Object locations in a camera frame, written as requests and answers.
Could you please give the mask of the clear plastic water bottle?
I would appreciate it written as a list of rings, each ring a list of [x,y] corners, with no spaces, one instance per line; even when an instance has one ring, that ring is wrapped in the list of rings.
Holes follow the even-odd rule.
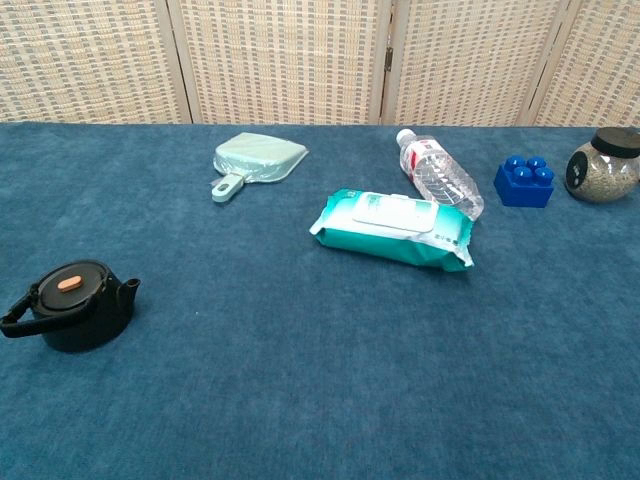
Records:
[[[433,136],[404,128],[396,142],[400,168],[424,199],[455,207],[471,221],[481,216],[484,199],[476,182]]]

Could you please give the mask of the blue table cloth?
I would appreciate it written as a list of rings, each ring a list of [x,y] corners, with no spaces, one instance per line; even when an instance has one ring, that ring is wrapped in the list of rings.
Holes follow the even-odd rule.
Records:
[[[74,260],[141,281],[98,349],[0,334],[0,480],[640,480],[640,187],[568,194],[590,129],[431,129],[485,201],[457,273],[309,232],[341,188],[415,195],[395,128],[268,126],[308,156],[219,205],[236,133],[0,123],[0,315]],[[502,204],[512,155],[545,208]]]

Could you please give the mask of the teal wet wipes pack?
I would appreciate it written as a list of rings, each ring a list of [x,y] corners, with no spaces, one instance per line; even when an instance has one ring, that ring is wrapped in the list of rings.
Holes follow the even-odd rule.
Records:
[[[341,189],[310,227],[326,247],[459,272],[474,265],[474,222],[452,206],[397,194]]]

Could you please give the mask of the woven folding screen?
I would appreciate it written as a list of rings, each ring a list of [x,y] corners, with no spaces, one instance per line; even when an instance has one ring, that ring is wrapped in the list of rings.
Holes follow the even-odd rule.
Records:
[[[640,0],[0,0],[0,122],[640,127]]]

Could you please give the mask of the mint green dustpan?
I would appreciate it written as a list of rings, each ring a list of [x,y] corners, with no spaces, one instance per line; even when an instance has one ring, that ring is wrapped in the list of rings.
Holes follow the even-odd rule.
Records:
[[[290,140],[242,132],[215,149],[213,166],[221,178],[212,183],[212,200],[227,202],[245,184],[281,181],[308,153]]]

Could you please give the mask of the blue toy building block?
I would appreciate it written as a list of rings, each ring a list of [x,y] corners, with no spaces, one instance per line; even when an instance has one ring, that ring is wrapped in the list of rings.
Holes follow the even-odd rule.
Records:
[[[554,177],[543,157],[512,155],[499,165],[494,187],[505,206],[545,208],[554,191]]]

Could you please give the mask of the round grain jar black lid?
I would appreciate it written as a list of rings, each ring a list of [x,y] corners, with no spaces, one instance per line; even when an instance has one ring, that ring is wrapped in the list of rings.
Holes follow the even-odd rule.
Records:
[[[640,182],[640,131],[631,127],[598,128],[568,161],[565,186],[577,199],[616,201]]]

